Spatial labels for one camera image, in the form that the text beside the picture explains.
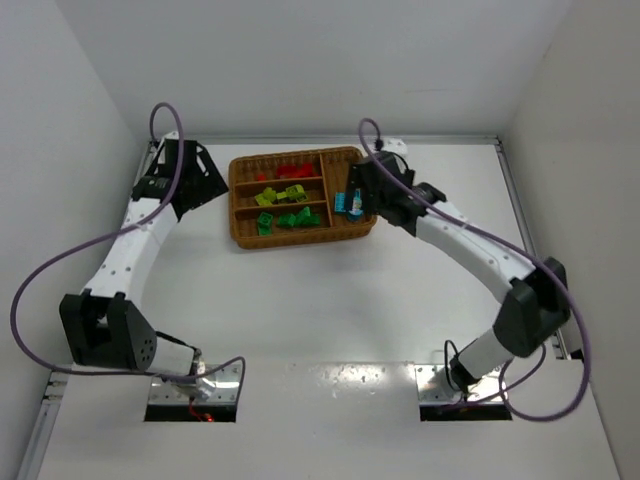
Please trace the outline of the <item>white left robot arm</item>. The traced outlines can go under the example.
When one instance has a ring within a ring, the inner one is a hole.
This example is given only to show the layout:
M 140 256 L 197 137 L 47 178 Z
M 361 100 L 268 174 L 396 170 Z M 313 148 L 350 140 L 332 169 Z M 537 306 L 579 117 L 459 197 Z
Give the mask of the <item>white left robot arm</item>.
M 154 329 L 141 311 L 147 278 L 169 233 L 189 211 L 226 194 L 208 150 L 196 140 L 166 136 L 132 189 L 122 224 L 95 275 L 67 294 L 59 313 L 75 364 L 176 375 L 201 374 L 200 350 Z

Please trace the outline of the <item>teal printed lego brick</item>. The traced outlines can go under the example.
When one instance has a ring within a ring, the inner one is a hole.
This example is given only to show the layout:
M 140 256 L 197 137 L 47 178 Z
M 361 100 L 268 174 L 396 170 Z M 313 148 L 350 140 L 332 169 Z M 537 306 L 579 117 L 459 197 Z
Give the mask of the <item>teal printed lego brick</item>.
M 361 189 L 356 188 L 353 191 L 351 205 L 346 211 L 347 219 L 351 222 L 358 221 L 363 216 Z

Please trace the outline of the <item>teal long lego brick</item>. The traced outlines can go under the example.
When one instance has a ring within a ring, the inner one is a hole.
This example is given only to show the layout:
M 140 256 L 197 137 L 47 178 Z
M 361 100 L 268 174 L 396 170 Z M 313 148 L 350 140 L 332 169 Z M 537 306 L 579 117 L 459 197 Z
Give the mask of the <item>teal long lego brick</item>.
M 334 197 L 334 212 L 336 214 L 345 214 L 346 209 L 346 196 L 344 192 L 337 192 Z

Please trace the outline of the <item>dark green square lego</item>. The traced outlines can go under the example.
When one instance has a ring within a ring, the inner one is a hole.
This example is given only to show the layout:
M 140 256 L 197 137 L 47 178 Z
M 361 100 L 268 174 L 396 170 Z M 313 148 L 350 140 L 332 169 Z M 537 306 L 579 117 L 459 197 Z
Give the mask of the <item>dark green square lego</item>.
M 313 213 L 309 207 L 302 208 L 295 218 L 295 227 L 317 227 L 321 224 L 320 216 Z

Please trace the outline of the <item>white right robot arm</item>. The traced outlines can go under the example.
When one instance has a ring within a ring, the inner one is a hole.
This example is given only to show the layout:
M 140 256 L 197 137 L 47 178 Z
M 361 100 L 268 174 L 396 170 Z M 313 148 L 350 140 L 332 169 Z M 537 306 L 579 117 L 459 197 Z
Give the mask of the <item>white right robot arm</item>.
M 445 375 L 450 388 L 466 392 L 483 376 L 514 358 L 526 358 L 570 317 L 560 286 L 564 266 L 547 258 L 541 267 L 472 230 L 464 215 L 434 186 L 414 181 L 398 155 L 382 151 L 352 164 L 345 203 L 444 252 L 478 279 L 500 305 L 493 325 L 456 353 Z

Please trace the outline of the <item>red flower printed lego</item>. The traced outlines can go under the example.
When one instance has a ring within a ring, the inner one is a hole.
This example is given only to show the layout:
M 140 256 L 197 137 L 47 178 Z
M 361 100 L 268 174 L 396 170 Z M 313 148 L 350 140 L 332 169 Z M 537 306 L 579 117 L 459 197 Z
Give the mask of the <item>red flower printed lego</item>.
M 286 179 L 291 178 L 297 172 L 297 167 L 295 165 L 280 165 L 277 167 L 275 172 L 276 179 Z

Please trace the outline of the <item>dark green long lego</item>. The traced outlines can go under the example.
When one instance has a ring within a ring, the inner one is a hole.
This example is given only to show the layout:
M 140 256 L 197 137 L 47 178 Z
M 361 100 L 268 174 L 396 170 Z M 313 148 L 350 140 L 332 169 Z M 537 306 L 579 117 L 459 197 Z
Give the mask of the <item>dark green long lego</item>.
M 257 218 L 259 236 L 270 236 L 273 233 L 274 216 L 268 212 L 261 212 Z

